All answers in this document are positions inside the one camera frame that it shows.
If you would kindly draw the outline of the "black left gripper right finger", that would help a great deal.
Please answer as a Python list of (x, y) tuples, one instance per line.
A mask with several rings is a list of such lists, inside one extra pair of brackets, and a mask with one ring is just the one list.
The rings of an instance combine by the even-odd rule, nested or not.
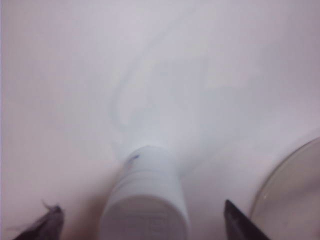
[(269, 240), (230, 200), (224, 204), (224, 222), (228, 240)]

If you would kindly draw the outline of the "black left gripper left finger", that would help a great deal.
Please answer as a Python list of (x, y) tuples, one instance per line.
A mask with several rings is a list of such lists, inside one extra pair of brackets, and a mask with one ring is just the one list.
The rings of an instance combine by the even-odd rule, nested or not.
[(13, 238), (13, 240), (60, 240), (65, 224), (65, 210), (59, 204), (41, 201), (47, 212)]

